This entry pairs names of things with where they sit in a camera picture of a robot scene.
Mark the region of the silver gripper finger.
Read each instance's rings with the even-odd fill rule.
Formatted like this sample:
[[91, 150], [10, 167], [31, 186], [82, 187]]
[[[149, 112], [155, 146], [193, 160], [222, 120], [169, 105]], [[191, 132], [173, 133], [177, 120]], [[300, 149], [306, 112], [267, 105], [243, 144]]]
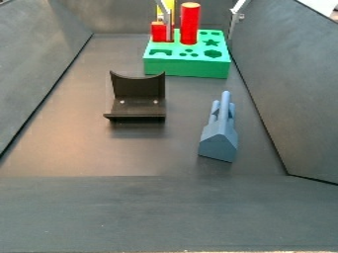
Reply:
[[171, 42], [171, 9], [169, 8], [165, 0], [155, 0], [163, 12], [163, 22], [167, 27], [167, 42]]
[[235, 6], [230, 9], [231, 12], [231, 23], [230, 23], [230, 30], [229, 30], [229, 37], [227, 39], [233, 39], [233, 34], [235, 30], [237, 23], [245, 19], [245, 8], [250, 4], [251, 0], [238, 0]]

